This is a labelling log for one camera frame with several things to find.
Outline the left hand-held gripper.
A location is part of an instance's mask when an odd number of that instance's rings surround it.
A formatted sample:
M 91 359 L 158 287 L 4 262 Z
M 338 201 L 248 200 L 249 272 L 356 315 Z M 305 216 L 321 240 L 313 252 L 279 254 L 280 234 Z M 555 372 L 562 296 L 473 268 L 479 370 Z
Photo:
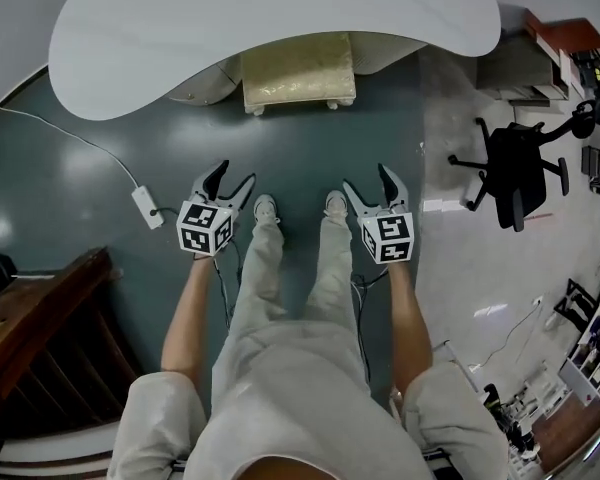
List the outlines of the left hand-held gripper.
M 183 251 L 213 257 L 228 245 L 234 223 L 251 196 L 256 174 L 247 176 L 227 200 L 227 207 L 215 201 L 221 180 L 229 166 L 227 159 L 199 175 L 192 186 L 192 197 L 182 203 L 176 221 L 177 237 Z

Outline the cream upholstered stool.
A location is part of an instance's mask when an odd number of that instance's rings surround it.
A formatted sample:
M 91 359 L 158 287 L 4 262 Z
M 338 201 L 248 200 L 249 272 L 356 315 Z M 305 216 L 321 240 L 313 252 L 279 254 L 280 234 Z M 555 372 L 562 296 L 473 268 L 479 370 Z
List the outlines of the cream upholstered stool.
M 323 102 L 335 110 L 356 99 L 352 51 L 345 32 L 298 36 L 241 54 L 245 112 L 267 107 Z

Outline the white curved desk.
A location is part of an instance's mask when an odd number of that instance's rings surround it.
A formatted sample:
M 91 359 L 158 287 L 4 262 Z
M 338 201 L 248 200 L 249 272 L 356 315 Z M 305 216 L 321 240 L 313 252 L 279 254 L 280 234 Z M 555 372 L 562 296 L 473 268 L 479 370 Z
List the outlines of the white curved desk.
M 67 111 L 106 121 L 233 55 L 324 32 L 404 37 L 479 57 L 497 45 L 501 17 L 497 0 L 67 0 L 48 71 Z

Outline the person's left forearm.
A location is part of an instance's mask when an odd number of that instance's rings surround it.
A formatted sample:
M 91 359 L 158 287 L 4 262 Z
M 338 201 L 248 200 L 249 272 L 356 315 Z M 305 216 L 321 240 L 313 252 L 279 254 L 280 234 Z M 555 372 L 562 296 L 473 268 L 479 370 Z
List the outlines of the person's left forearm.
M 200 383 L 206 355 L 207 300 L 214 262 L 196 259 L 169 325 L 161 354 L 161 369 Z

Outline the person's right forearm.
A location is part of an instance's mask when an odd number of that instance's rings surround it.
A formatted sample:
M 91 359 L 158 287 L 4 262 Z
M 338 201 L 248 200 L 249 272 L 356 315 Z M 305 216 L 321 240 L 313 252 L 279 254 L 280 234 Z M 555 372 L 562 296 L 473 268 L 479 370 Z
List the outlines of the person's right forearm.
M 393 381 L 396 389 L 404 395 L 410 384 L 432 366 L 433 352 L 407 263 L 391 263 L 388 273 Z

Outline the person's white shoe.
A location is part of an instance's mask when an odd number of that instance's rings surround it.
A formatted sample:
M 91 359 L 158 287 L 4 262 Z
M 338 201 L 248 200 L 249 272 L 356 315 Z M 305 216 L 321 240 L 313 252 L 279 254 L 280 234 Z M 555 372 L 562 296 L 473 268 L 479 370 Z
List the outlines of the person's white shoe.
M 332 220 L 344 221 L 348 215 L 345 195 L 339 190 L 329 192 L 325 202 L 324 214 Z
M 254 202 L 253 215 L 257 225 L 277 225 L 280 222 L 276 202 L 269 194 L 261 194 L 257 197 Z

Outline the person's left white shoe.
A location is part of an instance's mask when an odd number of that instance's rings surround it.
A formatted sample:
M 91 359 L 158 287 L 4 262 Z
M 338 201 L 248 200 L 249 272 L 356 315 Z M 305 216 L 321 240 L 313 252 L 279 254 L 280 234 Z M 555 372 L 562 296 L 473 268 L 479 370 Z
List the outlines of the person's left white shoe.
M 276 202 L 269 194 L 261 194 L 257 197 L 254 202 L 253 215 L 257 225 L 277 225 L 280 222 Z

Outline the white power strip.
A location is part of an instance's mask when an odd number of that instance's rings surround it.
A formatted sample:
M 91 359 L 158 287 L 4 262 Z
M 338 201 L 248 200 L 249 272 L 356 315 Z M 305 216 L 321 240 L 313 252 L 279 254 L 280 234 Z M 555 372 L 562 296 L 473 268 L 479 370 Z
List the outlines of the white power strip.
M 164 217 L 156 206 L 148 188 L 144 185 L 137 187 L 131 194 L 134 203 L 151 230 L 164 224 Z

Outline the person's light grey trousers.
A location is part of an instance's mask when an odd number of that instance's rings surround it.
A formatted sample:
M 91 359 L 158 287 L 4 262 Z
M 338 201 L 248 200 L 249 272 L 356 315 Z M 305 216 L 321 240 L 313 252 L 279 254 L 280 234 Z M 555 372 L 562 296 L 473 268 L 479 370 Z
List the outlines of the person's light grey trousers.
M 351 231 L 345 217 L 325 216 L 321 222 L 317 273 L 307 298 L 304 318 L 327 321 L 357 332 L 352 289 Z M 279 267 L 284 237 L 278 224 L 256 224 L 244 261 L 241 286 L 229 332 L 235 335 L 284 319 Z

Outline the black office chair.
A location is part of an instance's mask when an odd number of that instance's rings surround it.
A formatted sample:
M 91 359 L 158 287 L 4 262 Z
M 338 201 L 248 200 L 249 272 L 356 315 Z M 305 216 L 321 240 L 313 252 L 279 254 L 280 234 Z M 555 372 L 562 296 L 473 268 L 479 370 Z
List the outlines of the black office chair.
M 542 131 L 542 122 L 532 127 L 510 123 L 492 132 L 483 118 L 476 118 L 475 123 L 484 137 L 487 161 L 477 163 L 461 161 L 455 155 L 448 157 L 451 165 L 479 171 L 482 185 L 476 199 L 468 201 L 466 208 L 476 211 L 484 197 L 491 195 L 496 203 L 500 227 L 521 232 L 524 230 L 524 219 L 546 201 L 546 172 L 558 176 L 562 194 L 569 194 L 566 160 L 559 158 L 556 164 L 551 163 L 542 158 L 540 148 L 570 132 L 572 121 L 567 120 L 548 133 Z

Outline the person's white shirt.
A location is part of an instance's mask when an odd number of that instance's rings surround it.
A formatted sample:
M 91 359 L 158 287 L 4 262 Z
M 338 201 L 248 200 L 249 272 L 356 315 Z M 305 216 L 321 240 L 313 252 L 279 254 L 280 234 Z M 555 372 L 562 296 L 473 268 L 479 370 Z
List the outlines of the person's white shirt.
M 213 368 L 212 408 L 176 372 L 136 379 L 110 480 L 237 480 L 256 461 L 292 459 L 335 480 L 434 480 L 445 451 L 463 480 L 506 480 L 508 444 L 462 371 L 441 363 L 408 387 L 399 417 L 371 397 L 354 334 L 281 320 L 231 336 Z

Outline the black metal stand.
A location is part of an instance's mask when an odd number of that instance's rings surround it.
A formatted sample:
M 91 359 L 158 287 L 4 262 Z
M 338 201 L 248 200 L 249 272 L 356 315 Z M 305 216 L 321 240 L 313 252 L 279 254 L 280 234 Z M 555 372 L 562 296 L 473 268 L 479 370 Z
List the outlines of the black metal stand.
M 584 287 L 568 279 L 564 297 L 554 306 L 554 311 L 584 333 L 593 319 L 598 301 Z

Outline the black yellow machine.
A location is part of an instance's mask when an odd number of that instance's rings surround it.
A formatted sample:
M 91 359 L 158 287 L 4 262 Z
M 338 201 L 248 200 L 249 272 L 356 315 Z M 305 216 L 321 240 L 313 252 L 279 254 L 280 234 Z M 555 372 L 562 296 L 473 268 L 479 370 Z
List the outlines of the black yellow machine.
M 581 84 L 600 90 L 600 53 L 597 50 L 581 51 L 574 53 L 572 59 L 579 70 Z

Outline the white shelf unit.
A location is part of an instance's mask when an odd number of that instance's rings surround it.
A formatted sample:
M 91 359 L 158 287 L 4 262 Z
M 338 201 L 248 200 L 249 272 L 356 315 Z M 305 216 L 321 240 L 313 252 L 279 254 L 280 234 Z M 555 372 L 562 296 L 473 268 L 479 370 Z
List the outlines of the white shelf unit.
M 600 295 L 592 319 L 562 364 L 558 377 L 584 406 L 600 402 Z

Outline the white striped bedding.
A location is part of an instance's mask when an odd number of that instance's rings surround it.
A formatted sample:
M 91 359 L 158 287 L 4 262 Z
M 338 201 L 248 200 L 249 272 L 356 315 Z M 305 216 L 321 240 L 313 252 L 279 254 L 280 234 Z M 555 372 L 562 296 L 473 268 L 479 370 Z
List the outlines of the white striped bedding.
M 0 480 L 100 480 L 118 423 L 29 439 L 0 440 Z

